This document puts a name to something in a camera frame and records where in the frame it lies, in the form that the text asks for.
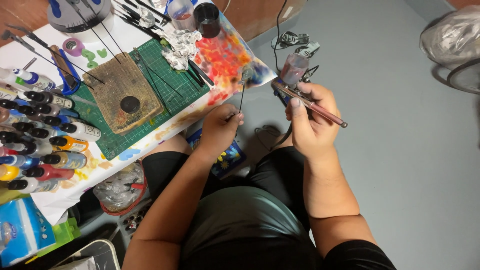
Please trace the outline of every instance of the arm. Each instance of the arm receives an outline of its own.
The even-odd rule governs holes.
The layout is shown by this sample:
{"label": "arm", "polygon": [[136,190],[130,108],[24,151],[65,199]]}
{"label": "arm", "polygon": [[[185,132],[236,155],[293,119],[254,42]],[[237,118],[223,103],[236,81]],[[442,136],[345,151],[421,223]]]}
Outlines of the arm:
{"label": "arm", "polygon": [[[329,112],[340,116],[333,94],[315,84],[298,84],[306,96]],[[312,234],[318,251],[325,257],[336,245],[349,240],[376,243],[345,176],[333,146],[339,126],[293,98],[288,104],[287,119],[292,121],[292,141],[305,156],[303,195],[310,216]]]}
{"label": "arm", "polygon": [[232,143],[243,114],[231,104],[205,118],[202,139],[149,209],[127,249],[123,269],[177,269],[182,242],[197,209],[210,169]]}

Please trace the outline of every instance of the person's left hand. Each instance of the person's left hand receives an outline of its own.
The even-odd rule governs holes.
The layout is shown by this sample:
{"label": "person's left hand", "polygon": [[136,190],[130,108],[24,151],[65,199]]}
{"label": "person's left hand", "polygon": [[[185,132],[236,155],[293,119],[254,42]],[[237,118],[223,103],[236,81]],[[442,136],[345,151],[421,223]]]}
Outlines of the person's left hand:
{"label": "person's left hand", "polygon": [[233,142],[239,125],[243,124],[243,113],[232,104],[222,104],[213,109],[204,120],[200,144],[201,151],[212,162]]}

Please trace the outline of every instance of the black shorts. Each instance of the black shorts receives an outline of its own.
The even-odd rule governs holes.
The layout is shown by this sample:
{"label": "black shorts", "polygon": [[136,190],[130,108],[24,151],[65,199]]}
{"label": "black shorts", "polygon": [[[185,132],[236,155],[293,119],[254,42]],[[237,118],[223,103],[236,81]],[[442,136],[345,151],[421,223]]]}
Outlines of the black shorts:
{"label": "black shorts", "polygon": [[[189,156],[179,152],[159,152],[143,159],[142,165],[148,188],[155,200],[180,170]],[[232,186],[254,186],[263,189],[282,203],[310,230],[303,202],[303,161],[305,157],[293,146],[276,149],[264,156],[246,178],[220,180],[208,175],[202,198],[217,190]]]}

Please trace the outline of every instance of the hand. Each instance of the hand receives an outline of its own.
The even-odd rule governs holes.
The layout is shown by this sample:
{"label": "hand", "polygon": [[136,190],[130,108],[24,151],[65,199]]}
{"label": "hand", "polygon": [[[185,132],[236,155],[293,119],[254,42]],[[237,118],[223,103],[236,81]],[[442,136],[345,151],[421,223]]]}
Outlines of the hand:
{"label": "hand", "polygon": [[232,104],[222,104],[213,109],[204,120],[202,137],[196,151],[215,161],[233,142],[243,113]]}
{"label": "hand", "polygon": [[[298,83],[298,89],[310,100],[322,106],[327,111],[340,117],[336,108],[333,93],[325,87],[312,83]],[[292,98],[285,109],[287,120],[292,121],[293,146],[302,153],[307,160],[315,160],[329,148],[333,148],[333,141],[339,125],[326,119],[317,112],[311,111],[311,118],[307,108],[298,98]]]}

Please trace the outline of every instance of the airbrush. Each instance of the airbrush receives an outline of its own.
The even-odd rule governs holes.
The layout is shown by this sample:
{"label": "airbrush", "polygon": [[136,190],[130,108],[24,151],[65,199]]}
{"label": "airbrush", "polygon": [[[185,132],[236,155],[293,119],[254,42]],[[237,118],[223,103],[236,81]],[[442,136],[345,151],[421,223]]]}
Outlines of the airbrush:
{"label": "airbrush", "polygon": [[317,68],[318,66],[308,70],[308,59],[298,53],[292,53],[287,57],[280,76],[272,80],[272,88],[280,95],[288,97],[288,99],[299,98],[305,107],[346,128],[348,126],[347,122],[325,110],[315,101],[305,97],[297,88],[299,82],[309,83],[311,75]]}

